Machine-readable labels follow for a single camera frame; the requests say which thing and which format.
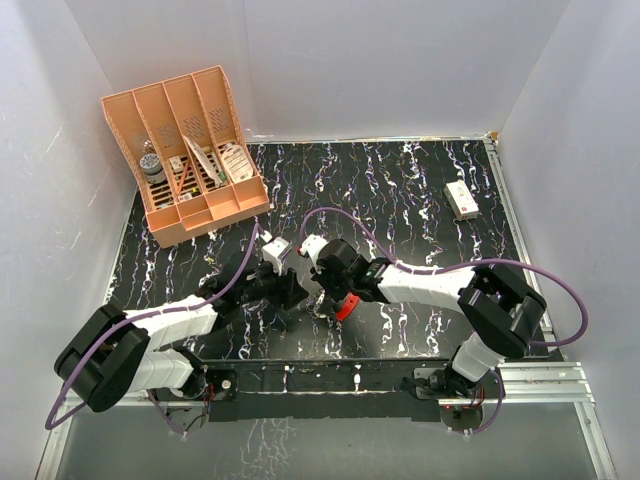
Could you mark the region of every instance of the black marble table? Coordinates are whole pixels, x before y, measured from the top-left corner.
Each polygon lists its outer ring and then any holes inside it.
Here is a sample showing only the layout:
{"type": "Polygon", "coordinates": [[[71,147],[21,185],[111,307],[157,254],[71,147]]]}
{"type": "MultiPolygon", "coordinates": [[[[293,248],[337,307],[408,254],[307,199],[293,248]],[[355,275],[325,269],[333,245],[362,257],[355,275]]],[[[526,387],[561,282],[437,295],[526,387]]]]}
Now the black marble table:
{"type": "MultiPolygon", "coordinates": [[[[517,252],[482,141],[306,143],[252,145],[273,209],[258,217],[274,236],[298,245],[305,212],[338,206],[359,218],[405,262],[453,265],[481,257],[517,259],[517,252]],[[445,183],[464,180],[480,216],[459,222],[445,183]]],[[[253,219],[161,249],[149,234],[136,197],[110,288],[127,309],[179,300],[220,272],[246,248],[253,219]]],[[[365,256],[379,256],[347,218],[328,213],[308,233],[342,237],[365,256]]],[[[185,344],[203,360],[447,358],[471,333],[465,318],[426,305],[363,304],[340,324],[314,308],[319,287],[310,264],[289,255],[308,301],[279,311],[266,301],[245,305],[221,330],[185,344]]]]}

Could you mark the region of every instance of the wall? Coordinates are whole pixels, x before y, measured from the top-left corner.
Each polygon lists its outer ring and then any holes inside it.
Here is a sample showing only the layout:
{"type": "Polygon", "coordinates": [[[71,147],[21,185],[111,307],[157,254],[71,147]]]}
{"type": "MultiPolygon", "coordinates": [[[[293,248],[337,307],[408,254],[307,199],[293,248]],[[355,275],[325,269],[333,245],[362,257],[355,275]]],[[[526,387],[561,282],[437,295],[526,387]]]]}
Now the wall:
{"type": "MultiPolygon", "coordinates": [[[[640,4],[573,1],[500,134],[532,259],[567,279],[591,313],[566,352],[585,366],[621,478],[638,477],[637,178],[640,4]]],[[[545,288],[560,337],[577,311],[545,288]]]]}
{"type": "Polygon", "coordinates": [[[53,362],[102,302],[134,184],[112,93],[61,0],[0,2],[0,477],[33,478],[53,362]]]}
{"type": "Polygon", "coordinates": [[[248,138],[500,129],[567,0],[66,0],[115,90],[222,64],[248,138]]]}

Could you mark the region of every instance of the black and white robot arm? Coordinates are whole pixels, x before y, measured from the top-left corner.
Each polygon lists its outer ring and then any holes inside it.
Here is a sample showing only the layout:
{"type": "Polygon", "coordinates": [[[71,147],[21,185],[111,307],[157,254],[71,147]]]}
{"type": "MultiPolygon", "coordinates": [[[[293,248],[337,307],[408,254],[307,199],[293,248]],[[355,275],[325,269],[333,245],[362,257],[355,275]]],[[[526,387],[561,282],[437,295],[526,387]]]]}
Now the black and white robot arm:
{"type": "Polygon", "coordinates": [[[243,263],[243,252],[233,255],[219,275],[207,279],[194,295],[179,302],[125,312],[111,303],[103,305],[60,354],[56,373],[67,381],[108,329],[127,317],[160,310],[111,335],[80,370],[72,388],[94,412],[111,408],[129,392],[170,388],[178,396],[197,396],[204,376],[197,368],[197,358],[187,349],[163,347],[224,327],[230,321],[229,314],[245,303],[267,299],[286,310],[309,295],[298,283],[296,272],[284,267],[289,243],[280,237],[271,238],[268,232],[262,239],[267,242],[262,247],[262,259],[252,254],[238,280],[211,304],[203,300],[211,299],[230,283],[243,263]]]}
{"type": "Polygon", "coordinates": [[[505,359],[522,358],[546,309],[545,300],[504,265],[416,275],[386,258],[367,261],[341,239],[310,235],[299,253],[313,263],[312,279],[340,302],[348,295],[382,303],[415,302],[462,312],[474,333],[447,367],[428,381],[433,391],[469,396],[505,359]]]}

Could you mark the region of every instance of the gray floor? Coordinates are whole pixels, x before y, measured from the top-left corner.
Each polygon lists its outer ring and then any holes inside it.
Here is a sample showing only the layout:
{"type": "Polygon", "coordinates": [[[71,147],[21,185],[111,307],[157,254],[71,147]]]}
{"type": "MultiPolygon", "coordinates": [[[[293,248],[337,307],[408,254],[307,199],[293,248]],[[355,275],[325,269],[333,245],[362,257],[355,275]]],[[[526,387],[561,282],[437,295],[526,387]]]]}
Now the gray floor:
{"type": "Polygon", "coordinates": [[[57,479],[596,478],[572,404],[506,404],[470,440],[428,425],[265,419],[207,424],[182,442],[149,406],[85,411],[57,479]]]}

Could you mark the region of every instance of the white box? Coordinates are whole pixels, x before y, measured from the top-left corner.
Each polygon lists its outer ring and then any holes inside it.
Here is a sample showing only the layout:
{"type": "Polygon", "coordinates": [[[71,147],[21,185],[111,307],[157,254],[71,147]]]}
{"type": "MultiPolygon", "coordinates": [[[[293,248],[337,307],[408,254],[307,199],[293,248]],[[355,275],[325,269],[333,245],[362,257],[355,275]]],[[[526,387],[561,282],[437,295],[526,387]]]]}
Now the white box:
{"type": "Polygon", "coordinates": [[[478,210],[478,204],[462,180],[447,183],[444,187],[444,194],[449,200],[451,208],[453,208],[458,220],[470,220],[478,216],[480,212],[478,210]]]}

